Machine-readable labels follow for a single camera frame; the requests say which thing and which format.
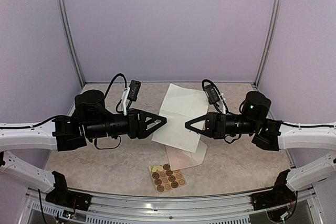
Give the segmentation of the cream letter with ornate border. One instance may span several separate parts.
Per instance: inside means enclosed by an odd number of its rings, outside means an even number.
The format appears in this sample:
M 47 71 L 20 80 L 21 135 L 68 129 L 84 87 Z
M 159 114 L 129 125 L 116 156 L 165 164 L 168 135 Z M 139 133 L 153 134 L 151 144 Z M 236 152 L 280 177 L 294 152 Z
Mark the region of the cream letter with ornate border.
M 204 91 L 182 88 L 170 84 L 159 115 L 167 123 L 153 133 L 152 141 L 187 152 L 196 152 L 200 135 L 188 130 L 185 123 L 203 116 L 208 111 Z

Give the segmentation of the pink envelope with cream flap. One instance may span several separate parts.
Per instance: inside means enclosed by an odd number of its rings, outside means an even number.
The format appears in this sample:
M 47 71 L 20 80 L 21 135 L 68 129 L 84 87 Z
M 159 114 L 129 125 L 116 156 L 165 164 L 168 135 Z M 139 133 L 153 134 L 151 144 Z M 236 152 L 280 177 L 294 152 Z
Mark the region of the pink envelope with cream flap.
M 170 146 L 166 146 L 165 148 L 171 170 L 179 170 L 201 165 L 208 146 L 204 142 L 199 141 L 195 153 Z

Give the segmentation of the brown seal sticker sheet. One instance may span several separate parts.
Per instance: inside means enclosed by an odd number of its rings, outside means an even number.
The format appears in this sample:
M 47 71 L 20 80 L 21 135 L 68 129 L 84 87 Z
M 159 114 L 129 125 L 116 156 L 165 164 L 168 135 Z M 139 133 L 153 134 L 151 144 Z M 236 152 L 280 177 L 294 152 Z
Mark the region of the brown seal sticker sheet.
M 171 170 L 170 164 L 149 166 L 149 172 L 155 190 L 158 193 L 165 193 L 187 184 L 185 177 L 180 170 Z

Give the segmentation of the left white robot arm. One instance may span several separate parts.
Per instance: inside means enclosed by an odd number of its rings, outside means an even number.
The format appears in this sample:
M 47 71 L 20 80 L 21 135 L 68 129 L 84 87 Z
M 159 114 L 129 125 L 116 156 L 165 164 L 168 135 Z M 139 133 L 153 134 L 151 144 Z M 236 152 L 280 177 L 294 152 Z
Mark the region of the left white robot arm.
M 37 124 L 1 124 L 1 172 L 13 174 L 29 182 L 44 193 L 53 195 L 66 206 L 73 201 L 66 179 L 58 172 L 42 171 L 37 167 L 17 161 L 13 150 L 45 149 L 73 151 L 97 144 L 99 138 L 145 139 L 167 123 L 167 119 L 150 112 L 129 109 L 113 114 L 105 107 L 104 94 L 89 90 L 75 97 L 75 110 L 71 116 L 57 115 Z

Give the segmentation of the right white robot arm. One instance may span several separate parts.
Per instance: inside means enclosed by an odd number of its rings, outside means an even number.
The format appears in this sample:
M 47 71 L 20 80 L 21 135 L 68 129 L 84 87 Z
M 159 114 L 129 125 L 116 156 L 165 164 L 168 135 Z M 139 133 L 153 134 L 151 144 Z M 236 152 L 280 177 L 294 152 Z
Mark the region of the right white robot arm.
M 262 93 L 250 91 L 239 114 L 208 112 L 186 122 L 185 128 L 215 140 L 223 140 L 228 135 L 248 134 L 253 138 L 253 144 L 266 151 L 327 150 L 325 156 L 278 175 L 275 189 L 269 192 L 268 199 L 273 205 L 279 205 L 288 198 L 289 190 L 301 190 L 335 174 L 335 123 L 294 124 L 268 119 L 270 106 L 271 101 Z

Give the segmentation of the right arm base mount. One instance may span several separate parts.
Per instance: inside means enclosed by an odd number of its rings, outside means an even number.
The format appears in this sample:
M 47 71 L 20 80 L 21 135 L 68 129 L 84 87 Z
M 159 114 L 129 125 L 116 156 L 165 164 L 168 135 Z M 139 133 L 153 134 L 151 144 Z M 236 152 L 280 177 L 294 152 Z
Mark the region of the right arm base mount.
M 290 191 L 265 191 L 251 195 L 254 210 L 262 210 L 280 205 L 285 205 L 296 200 L 296 193 Z

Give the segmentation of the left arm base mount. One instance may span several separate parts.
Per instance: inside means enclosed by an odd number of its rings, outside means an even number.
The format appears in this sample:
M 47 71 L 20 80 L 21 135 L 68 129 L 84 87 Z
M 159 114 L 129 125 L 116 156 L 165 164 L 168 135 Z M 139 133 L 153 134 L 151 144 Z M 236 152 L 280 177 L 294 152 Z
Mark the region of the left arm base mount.
M 76 191 L 54 189 L 46 195 L 46 201 L 73 210 L 88 211 L 92 196 Z

